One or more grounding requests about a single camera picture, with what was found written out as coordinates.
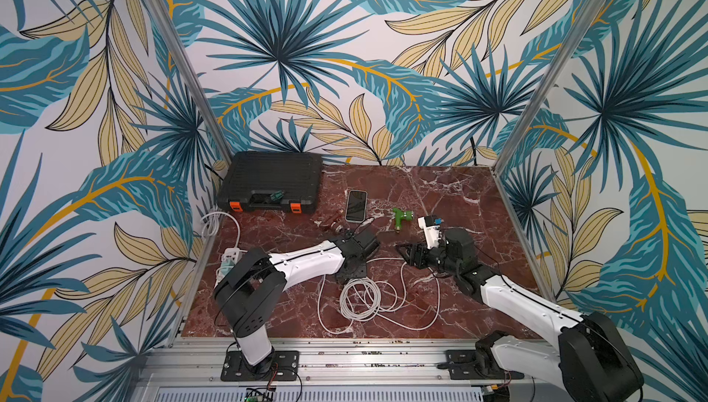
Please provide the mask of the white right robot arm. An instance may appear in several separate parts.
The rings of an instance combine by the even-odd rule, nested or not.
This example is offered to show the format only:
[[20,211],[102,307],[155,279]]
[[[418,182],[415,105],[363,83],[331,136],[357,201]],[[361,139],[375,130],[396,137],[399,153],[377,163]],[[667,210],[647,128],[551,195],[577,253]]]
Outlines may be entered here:
[[516,374],[555,385],[574,401],[625,401],[643,396],[645,380],[615,324],[601,313],[579,313],[528,291],[479,260],[469,232],[429,227],[425,243],[398,245],[411,267],[449,276],[470,299],[516,320],[540,336],[524,341],[497,330],[472,352],[450,354],[453,377],[475,374],[512,381]]

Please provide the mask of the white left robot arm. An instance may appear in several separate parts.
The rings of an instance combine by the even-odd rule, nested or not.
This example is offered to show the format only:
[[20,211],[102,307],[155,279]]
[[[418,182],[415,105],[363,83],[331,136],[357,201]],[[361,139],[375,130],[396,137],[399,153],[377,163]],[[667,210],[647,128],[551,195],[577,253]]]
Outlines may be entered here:
[[367,261],[380,243],[370,230],[349,233],[288,253],[256,247],[242,254],[216,285],[213,298],[238,350],[226,355],[221,380],[255,382],[276,376],[296,379],[297,352],[278,353],[267,335],[267,322],[280,296],[312,278],[338,281],[367,277]]

